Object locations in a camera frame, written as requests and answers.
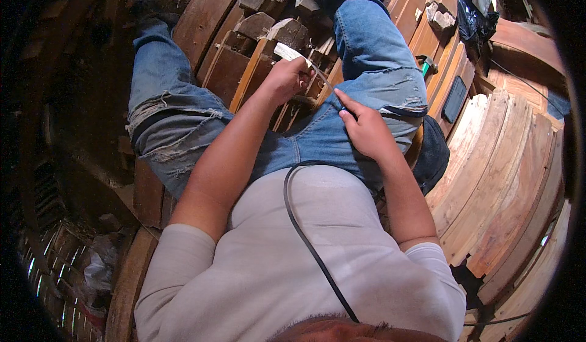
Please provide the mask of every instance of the hand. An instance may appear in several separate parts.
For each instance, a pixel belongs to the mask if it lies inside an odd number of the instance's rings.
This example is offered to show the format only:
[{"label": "hand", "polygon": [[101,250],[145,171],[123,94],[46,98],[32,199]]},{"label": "hand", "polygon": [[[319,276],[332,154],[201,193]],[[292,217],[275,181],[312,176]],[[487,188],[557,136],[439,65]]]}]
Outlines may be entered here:
[{"label": "hand", "polygon": [[340,89],[334,89],[346,109],[355,113],[358,121],[348,111],[340,111],[348,136],[356,150],[376,162],[392,148],[399,148],[380,113],[350,98]]},{"label": "hand", "polygon": [[301,89],[307,89],[314,73],[315,71],[307,67],[303,57],[291,61],[283,59],[275,63],[259,90],[268,94],[277,107],[286,103]]}]

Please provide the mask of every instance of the man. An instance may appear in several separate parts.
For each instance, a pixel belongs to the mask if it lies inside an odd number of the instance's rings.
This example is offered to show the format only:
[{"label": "man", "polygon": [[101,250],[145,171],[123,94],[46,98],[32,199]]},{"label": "man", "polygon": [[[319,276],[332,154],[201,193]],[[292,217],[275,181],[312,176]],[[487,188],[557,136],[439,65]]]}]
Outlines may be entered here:
[{"label": "man", "polygon": [[[427,109],[421,70],[380,1],[319,2],[345,82],[284,135],[268,124],[307,86],[302,58],[275,64],[232,115],[190,83],[165,18],[143,18],[128,130],[179,202],[136,304],[141,341],[458,339],[464,294],[403,157]],[[285,209],[285,175],[311,159],[332,166],[293,172],[291,210],[347,309]],[[382,185],[392,237],[369,191]]]}]

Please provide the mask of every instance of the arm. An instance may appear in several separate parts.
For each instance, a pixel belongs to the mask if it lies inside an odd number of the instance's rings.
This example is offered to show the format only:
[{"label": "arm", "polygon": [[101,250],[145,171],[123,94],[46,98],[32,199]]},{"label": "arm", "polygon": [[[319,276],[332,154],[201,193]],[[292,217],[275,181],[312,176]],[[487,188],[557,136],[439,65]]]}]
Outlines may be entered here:
[{"label": "arm", "polygon": [[352,144],[374,159],[383,174],[391,233],[399,248],[404,252],[423,242],[439,245],[436,224],[425,198],[380,113],[338,89],[336,94],[358,118],[356,121],[347,111],[340,111]]},{"label": "arm", "polygon": [[303,58],[276,63],[260,88],[246,101],[197,161],[169,224],[199,228],[217,243],[228,214],[246,187],[275,109],[307,87]]}]

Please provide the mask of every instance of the blue jeans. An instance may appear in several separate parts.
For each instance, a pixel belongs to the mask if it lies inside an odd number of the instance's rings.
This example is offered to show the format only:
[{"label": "blue jeans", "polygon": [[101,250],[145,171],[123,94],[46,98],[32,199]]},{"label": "blue jeans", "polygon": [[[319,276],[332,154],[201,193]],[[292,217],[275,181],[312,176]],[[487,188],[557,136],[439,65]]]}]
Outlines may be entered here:
[{"label": "blue jeans", "polygon": [[[345,80],[337,87],[379,110],[404,153],[427,112],[425,82],[405,40],[378,0],[318,1],[334,22]],[[208,89],[192,83],[189,61],[164,22],[151,18],[143,23],[134,47],[127,130],[139,157],[179,198],[203,150],[234,115]],[[380,170],[352,146],[338,116],[341,108],[332,94],[289,132],[267,132],[250,182],[314,159],[379,190]]]}]

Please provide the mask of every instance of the light gray t-shirt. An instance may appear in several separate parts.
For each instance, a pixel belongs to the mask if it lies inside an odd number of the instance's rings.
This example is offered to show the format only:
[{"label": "light gray t-shirt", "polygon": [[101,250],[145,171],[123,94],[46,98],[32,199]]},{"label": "light gray t-shirt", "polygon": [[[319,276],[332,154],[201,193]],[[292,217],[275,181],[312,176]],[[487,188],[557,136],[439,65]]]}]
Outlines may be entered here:
[{"label": "light gray t-shirt", "polygon": [[[141,341],[259,342],[309,315],[345,314],[291,225],[287,171],[245,190],[217,245],[188,225],[165,228],[136,304]],[[289,185],[295,218],[361,322],[458,339],[466,301],[438,245],[400,251],[369,190],[342,169],[303,167]]]}]

